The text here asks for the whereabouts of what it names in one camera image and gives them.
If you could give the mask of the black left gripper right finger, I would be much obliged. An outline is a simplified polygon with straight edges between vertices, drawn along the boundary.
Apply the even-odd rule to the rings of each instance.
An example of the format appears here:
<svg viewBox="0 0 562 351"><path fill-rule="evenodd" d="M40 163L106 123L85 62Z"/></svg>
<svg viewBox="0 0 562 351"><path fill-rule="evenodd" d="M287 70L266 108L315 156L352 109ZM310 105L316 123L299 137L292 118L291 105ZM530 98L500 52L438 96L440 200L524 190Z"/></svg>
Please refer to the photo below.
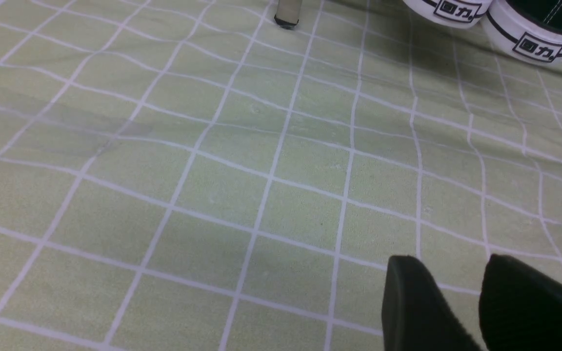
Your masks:
<svg viewBox="0 0 562 351"><path fill-rule="evenodd" d="M478 313L490 351L562 351L562 284L517 258L491 255Z"/></svg>

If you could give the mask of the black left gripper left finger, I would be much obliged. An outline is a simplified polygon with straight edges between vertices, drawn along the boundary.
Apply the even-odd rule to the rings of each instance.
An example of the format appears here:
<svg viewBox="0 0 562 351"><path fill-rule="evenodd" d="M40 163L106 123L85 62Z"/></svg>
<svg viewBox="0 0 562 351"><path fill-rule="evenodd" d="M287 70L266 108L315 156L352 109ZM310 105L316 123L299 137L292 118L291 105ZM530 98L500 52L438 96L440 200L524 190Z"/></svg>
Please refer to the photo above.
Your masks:
<svg viewBox="0 0 562 351"><path fill-rule="evenodd" d="M480 351L426 266L409 255L388 259L381 309L386 351Z"/></svg>

